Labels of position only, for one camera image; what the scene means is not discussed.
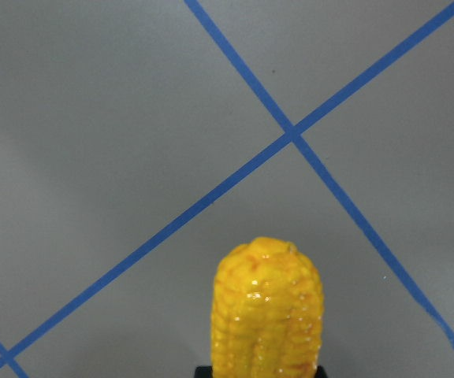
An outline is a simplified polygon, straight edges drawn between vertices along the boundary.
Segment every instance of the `yellow object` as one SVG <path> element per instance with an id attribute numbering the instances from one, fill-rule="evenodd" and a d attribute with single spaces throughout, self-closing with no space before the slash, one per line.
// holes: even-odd
<path id="1" fill-rule="evenodd" d="M 322 345 L 317 269 L 290 242 L 257 238 L 228 254 L 214 278 L 214 378 L 311 378 Z"/>

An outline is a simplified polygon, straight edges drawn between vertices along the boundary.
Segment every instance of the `gray floor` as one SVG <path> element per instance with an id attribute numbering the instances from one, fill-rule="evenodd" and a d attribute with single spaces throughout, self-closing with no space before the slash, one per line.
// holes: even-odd
<path id="1" fill-rule="evenodd" d="M 205 10 L 298 122 L 449 4 Z M 281 135 L 182 1 L 0 0 L 0 341 L 10 349 Z M 454 330 L 454 18 L 303 134 Z M 331 376 L 454 376 L 454 350 L 287 146 L 16 358 L 31 377 L 187 377 L 219 260 L 292 240 Z M 15 376 L 5 366 L 0 378 Z"/>

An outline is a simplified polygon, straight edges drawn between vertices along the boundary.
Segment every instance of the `plastic corn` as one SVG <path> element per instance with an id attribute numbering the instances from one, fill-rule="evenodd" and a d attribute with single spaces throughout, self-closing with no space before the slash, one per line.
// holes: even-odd
<path id="1" fill-rule="evenodd" d="M 312 378 L 322 345 L 317 269 L 290 242 L 257 238 L 228 254 L 214 279 L 214 378 Z"/>

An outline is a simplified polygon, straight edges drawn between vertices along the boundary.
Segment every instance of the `glossy yellow surface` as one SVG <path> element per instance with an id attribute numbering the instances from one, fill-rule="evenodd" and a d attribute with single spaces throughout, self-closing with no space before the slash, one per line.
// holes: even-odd
<path id="1" fill-rule="evenodd" d="M 317 269 L 290 242 L 257 238 L 228 254 L 214 279 L 214 378 L 311 378 L 322 345 Z"/>

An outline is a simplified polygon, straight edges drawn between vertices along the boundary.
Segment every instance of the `toy corn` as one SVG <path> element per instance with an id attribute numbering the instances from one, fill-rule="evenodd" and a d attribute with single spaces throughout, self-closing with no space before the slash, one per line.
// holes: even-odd
<path id="1" fill-rule="evenodd" d="M 257 238 L 228 254 L 214 278 L 214 378 L 311 378 L 322 345 L 317 269 L 290 242 Z"/>

